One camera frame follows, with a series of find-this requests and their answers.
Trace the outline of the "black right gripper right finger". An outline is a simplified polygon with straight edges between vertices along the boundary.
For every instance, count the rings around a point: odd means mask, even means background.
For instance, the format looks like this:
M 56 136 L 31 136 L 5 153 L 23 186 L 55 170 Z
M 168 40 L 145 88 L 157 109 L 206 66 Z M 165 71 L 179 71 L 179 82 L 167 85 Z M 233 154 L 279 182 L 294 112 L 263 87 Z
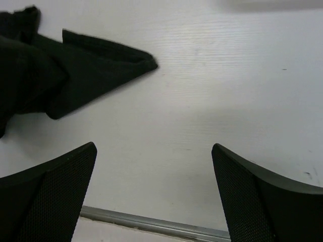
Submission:
M 263 168 L 220 144 L 212 161 L 231 241 L 322 241 L 322 188 Z

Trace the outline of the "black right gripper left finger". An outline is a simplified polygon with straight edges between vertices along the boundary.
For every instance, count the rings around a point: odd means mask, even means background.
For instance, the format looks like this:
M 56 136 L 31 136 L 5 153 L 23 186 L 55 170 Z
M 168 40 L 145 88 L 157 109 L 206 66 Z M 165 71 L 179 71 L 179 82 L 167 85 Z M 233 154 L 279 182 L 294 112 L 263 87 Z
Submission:
M 71 241 L 97 156 L 93 142 L 1 178 L 1 241 Z

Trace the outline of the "black trousers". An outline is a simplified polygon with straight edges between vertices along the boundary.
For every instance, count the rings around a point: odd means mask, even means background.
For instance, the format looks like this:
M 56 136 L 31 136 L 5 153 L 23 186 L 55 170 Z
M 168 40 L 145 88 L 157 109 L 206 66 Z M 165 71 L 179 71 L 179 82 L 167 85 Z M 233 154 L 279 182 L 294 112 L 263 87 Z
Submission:
M 60 119 L 157 69 L 148 52 L 62 31 L 62 42 L 38 33 L 41 12 L 1 12 L 1 134 L 16 114 Z

